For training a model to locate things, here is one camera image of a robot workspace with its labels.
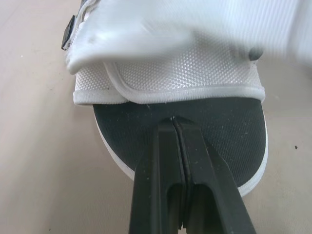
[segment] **white trim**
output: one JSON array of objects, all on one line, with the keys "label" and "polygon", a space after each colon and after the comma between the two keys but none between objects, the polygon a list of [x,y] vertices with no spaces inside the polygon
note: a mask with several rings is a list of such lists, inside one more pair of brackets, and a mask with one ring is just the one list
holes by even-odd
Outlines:
[{"label": "white trim", "polygon": [[112,150],[112,148],[109,146],[109,144],[107,143],[107,141],[105,140],[105,138],[102,135],[101,130],[99,129],[98,126],[98,122],[96,119],[96,123],[97,123],[97,129],[98,132],[104,142],[104,145],[106,146],[108,152],[110,153],[110,155],[112,156],[113,160],[115,161],[115,163],[118,165],[118,167],[131,179],[134,181],[135,179],[135,172],[134,170],[132,170],[130,167],[128,167],[123,161],[121,161],[121,159],[115,154],[115,152]]},{"label": "white trim", "polygon": [[264,120],[265,123],[265,151],[264,151],[264,156],[262,159],[262,162],[260,164],[259,169],[257,170],[257,172],[253,175],[253,177],[251,177],[250,180],[248,180],[245,184],[243,184],[242,186],[240,186],[238,188],[239,193],[241,196],[245,196],[247,195],[251,190],[253,190],[257,184],[259,183],[259,181],[261,180],[266,165],[267,165],[267,161],[268,161],[268,155],[269,155],[269,140],[268,140],[268,130],[267,130],[267,124]]},{"label": "white trim", "polygon": [[73,93],[74,104],[121,104],[128,102],[115,89],[111,90],[77,90]]},{"label": "white trim", "polygon": [[[96,120],[97,123],[97,128],[99,131],[99,134],[108,150],[108,152],[110,153],[110,155],[112,156],[113,160],[115,161],[115,163],[118,165],[118,167],[131,179],[134,180],[135,179],[135,172],[128,167],[117,155],[116,153],[112,150],[112,148],[109,146],[109,144],[107,143],[107,141],[105,140],[105,138],[102,135],[102,132],[98,126],[98,122]],[[267,124],[265,123],[265,151],[264,151],[264,156],[262,159],[262,162],[260,164],[259,169],[257,170],[257,172],[253,175],[253,177],[251,177],[250,180],[248,180],[245,184],[243,184],[242,186],[240,186],[238,188],[239,193],[241,196],[245,196],[246,194],[248,194],[249,192],[251,192],[251,190],[253,190],[257,184],[259,183],[259,181],[261,180],[266,165],[267,165],[267,161],[268,161],[268,131],[267,131]]]},{"label": "white trim", "polygon": [[187,88],[184,90],[168,91],[168,92],[144,92],[134,90],[129,87],[116,68],[114,63],[104,63],[107,74],[119,93],[121,93],[129,101],[138,104],[164,103],[174,101],[186,101],[204,98],[255,98],[263,101],[265,98],[264,88],[250,87],[250,86],[204,86],[196,88]]}]

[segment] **black footbed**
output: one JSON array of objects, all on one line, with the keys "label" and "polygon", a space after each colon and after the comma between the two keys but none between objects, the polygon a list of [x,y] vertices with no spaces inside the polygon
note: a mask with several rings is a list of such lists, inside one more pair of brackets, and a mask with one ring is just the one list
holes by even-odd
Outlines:
[{"label": "black footbed", "polygon": [[266,148],[262,105],[253,98],[209,98],[149,105],[127,102],[94,105],[94,112],[105,140],[132,170],[147,152],[157,123],[173,116],[200,126],[206,144],[227,162],[238,187],[259,169]]}]

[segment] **black plastic clamp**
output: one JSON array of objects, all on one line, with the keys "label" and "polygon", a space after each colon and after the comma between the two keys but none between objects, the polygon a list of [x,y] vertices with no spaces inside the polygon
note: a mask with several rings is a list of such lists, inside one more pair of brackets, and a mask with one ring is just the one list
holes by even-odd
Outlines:
[{"label": "black plastic clamp", "polygon": [[149,150],[136,167],[129,234],[176,234],[182,225],[188,234],[256,233],[228,165],[196,124],[161,122]]}]

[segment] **white sole edge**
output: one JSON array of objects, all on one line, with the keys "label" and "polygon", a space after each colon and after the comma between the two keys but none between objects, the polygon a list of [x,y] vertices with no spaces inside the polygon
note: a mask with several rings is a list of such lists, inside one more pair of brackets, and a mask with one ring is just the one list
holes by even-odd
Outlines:
[{"label": "white sole edge", "polygon": [[[98,122],[96,120],[97,123],[97,129],[99,131],[99,134],[108,150],[108,152],[110,153],[110,155],[112,156],[113,160],[115,161],[115,163],[118,165],[118,167],[131,179],[134,181],[135,179],[135,172],[128,167],[116,154],[115,152],[112,150],[112,148],[109,146],[109,144],[107,143],[107,141],[105,140],[105,138],[103,137],[101,130],[99,129],[98,126]],[[251,190],[253,190],[257,184],[259,183],[259,181],[261,180],[264,171],[265,171],[265,167],[267,165],[267,161],[268,161],[268,151],[269,151],[269,147],[268,147],[268,131],[267,131],[267,124],[265,123],[265,151],[264,151],[264,156],[262,159],[262,162],[260,164],[259,169],[257,170],[257,172],[253,175],[253,177],[251,177],[250,180],[248,180],[245,184],[243,184],[242,186],[240,186],[238,188],[239,193],[241,196],[245,196],[247,195],[249,192],[251,192]]]}]

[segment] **beige surface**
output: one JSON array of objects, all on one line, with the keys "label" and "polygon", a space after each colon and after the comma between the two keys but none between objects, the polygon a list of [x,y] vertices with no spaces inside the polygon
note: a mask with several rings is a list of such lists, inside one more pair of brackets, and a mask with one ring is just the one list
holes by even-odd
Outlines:
[{"label": "beige surface", "polygon": [[[78,0],[2,0],[0,233],[126,234],[132,181],[74,106],[60,42]],[[312,73],[259,63],[269,160],[244,198],[259,234],[312,233]]]}]

